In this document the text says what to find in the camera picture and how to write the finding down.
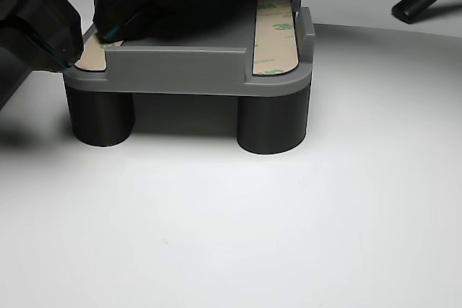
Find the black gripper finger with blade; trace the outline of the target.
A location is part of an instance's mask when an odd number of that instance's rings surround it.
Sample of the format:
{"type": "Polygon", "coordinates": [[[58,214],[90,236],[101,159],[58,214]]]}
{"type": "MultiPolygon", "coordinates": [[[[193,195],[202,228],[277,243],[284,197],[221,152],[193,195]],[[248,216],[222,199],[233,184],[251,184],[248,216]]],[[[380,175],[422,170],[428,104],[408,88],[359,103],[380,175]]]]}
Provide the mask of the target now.
{"type": "Polygon", "coordinates": [[[43,42],[13,27],[1,28],[1,47],[33,71],[63,72],[70,67],[43,42]]]}

